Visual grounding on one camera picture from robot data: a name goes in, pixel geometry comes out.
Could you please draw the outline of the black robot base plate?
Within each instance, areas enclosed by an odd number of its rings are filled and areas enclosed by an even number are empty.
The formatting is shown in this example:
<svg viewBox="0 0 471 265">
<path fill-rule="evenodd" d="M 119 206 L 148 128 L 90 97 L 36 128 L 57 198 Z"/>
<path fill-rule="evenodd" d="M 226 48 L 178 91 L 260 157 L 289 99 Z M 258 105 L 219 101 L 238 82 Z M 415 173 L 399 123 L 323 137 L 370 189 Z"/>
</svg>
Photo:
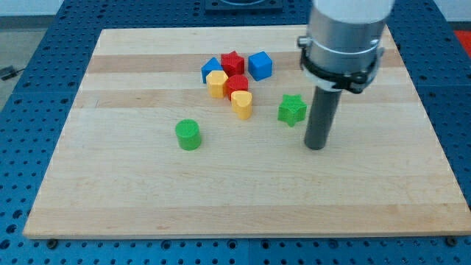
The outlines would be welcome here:
<svg viewBox="0 0 471 265">
<path fill-rule="evenodd" d="M 279 11 L 283 9 L 283 0 L 204 0 L 207 13 Z"/>
</svg>

